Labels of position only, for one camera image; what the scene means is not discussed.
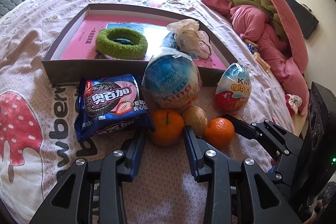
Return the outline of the orange tangerine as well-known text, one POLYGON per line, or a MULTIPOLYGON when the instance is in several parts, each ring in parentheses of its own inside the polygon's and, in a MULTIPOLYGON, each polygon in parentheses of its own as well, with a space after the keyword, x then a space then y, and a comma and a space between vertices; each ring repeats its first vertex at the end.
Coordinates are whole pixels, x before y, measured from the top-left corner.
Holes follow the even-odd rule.
POLYGON ((179 142, 185 122, 173 110, 158 109, 151 113, 155 130, 150 133, 151 141, 161 147, 169 147, 179 142))
POLYGON ((235 128, 231 121, 226 118, 215 118, 206 126, 203 139, 222 151, 230 146, 235 135, 235 128))

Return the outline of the small red white cloth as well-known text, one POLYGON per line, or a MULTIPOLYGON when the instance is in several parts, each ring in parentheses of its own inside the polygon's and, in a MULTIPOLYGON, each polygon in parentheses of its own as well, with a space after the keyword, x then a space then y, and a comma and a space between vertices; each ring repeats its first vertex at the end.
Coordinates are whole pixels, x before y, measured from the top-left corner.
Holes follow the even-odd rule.
POLYGON ((285 101, 290 115, 296 115, 298 113, 299 107, 302 105, 302 99, 297 95, 286 94, 285 101))

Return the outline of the red white King egg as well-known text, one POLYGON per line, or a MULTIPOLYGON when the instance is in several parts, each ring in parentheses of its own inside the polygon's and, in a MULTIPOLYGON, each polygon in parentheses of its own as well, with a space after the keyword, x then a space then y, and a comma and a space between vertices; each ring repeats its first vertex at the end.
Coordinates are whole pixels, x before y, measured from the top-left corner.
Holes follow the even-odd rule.
POLYGON ((232 63, 222 74, 215 92, 215 107, 222 113, 236 113, 247 104, 252 90, 248 71, 232 63))

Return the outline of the tan walnut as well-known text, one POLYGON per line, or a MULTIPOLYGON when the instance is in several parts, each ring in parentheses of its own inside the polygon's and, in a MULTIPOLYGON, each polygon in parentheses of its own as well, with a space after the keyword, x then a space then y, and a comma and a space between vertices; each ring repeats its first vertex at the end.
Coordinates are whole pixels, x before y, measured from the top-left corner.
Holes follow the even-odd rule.
POLYGON ((185 125, 191 126, 196 136, 204 134, 207 127, 207 116, 199 106, 188 106, 182 113, 185 125))

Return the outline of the pink crumpled blanket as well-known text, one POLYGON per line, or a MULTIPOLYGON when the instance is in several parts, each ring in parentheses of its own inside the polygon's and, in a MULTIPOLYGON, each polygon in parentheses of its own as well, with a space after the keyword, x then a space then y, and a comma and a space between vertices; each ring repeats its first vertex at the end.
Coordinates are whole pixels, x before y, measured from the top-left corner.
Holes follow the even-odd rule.
POLYGON ((301 115, 307 114, 309 91, 306 81, 290 54, 290 44, 279 38, 266 13, 252 5, 234 5, 228 0, 201 0, 206 6, 230 20, 242 40, 257 44, 261 58, 281 84, 285 94, 298 96, 301 115))

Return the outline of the pink strawberry print bedsheet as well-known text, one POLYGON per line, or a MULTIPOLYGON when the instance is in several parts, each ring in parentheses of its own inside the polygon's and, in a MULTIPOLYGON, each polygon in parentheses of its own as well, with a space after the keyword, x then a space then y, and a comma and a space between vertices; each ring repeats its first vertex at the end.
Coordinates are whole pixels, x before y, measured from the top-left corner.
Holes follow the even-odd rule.
MULTIPOLYGON (((248 69, 252 93, 238 118, 272 120, 294 133, 284 91, 256 62, 228 20, 201 0, 26 0, 1 19, 1 201, 29 223, 62 173, 80 157, 102 159, 131 132, 94 136, 80 145, 74 86, 52 87, 42 59, 66 24, 89 3, 155 7, 201 20, 248 69)), ((146 142, 139 174, 125 183, 127 223, 202 223, 207 184, 190 173, 183 140, 146 142)))

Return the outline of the yellow snack packets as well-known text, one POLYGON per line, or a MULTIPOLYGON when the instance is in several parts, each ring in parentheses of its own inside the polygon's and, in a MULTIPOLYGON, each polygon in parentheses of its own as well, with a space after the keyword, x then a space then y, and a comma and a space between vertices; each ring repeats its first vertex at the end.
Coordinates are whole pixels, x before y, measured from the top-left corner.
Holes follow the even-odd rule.
POLYGON ((270 72, 270 66, 261 57, 261 55, 259 53, 259 46, 256 43, 254 43, 254 42, 252 42, 248 39, 245 39, 244 42, 246 43, 249 51, 252 53, 253 57, 259 63, 259 65, 264 69, 264 71, 266 71, 266 73, 269 73, 270 72))

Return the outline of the pink pillow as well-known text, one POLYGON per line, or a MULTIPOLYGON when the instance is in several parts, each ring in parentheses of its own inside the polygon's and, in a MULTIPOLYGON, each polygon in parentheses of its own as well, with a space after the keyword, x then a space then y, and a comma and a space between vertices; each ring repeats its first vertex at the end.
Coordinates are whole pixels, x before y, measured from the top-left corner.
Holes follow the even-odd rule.
POLYGON ((270 0, 278 12, 280 22, 290 43, 293 61, 303 73, 309 62, 305 40, 293 11, 285 0, 270 0))

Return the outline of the large blue King egg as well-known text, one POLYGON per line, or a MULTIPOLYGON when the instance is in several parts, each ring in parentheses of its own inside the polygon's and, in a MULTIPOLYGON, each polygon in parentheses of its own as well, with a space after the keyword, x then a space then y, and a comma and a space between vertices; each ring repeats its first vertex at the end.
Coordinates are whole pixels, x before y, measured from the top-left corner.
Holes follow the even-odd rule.
POLYGON ((161 47, 147 64, 142 87, 161 108, 182 111, 196 98, 202 79, 190 56, 161 47))

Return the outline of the white sheer fabric pouch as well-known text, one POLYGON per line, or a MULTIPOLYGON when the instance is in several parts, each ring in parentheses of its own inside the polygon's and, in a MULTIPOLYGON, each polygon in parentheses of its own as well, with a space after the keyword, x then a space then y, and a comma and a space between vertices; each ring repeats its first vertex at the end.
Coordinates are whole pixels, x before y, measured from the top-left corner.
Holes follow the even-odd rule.
POLYGON ((175 41, 185 53, 192 53, 201 59, 209 59, 213 53, 210 37, 200 30, 200 24, 193 19, 183 19, 167 25, 175 35, 175 41))

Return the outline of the blue Oreo cookie packet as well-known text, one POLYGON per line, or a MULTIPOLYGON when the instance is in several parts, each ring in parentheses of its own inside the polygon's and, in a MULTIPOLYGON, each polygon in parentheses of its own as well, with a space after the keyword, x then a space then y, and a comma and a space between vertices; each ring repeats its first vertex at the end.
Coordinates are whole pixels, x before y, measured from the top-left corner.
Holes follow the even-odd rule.
POLYGON ((82 143, 94 135, 155 129, 149 108, 131 74, 102 79, 82 78, 75 132, 82 143))

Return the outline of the black television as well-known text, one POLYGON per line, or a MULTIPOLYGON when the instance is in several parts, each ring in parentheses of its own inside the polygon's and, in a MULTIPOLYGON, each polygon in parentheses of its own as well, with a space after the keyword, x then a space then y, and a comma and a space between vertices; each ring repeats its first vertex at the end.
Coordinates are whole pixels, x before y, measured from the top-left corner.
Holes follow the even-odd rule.
POLYGON ((296 0, 285 0, 291 8, 301 28, 303 37, 308 40, 319 25, 319 20, 311 13, 311 10, 296 0))

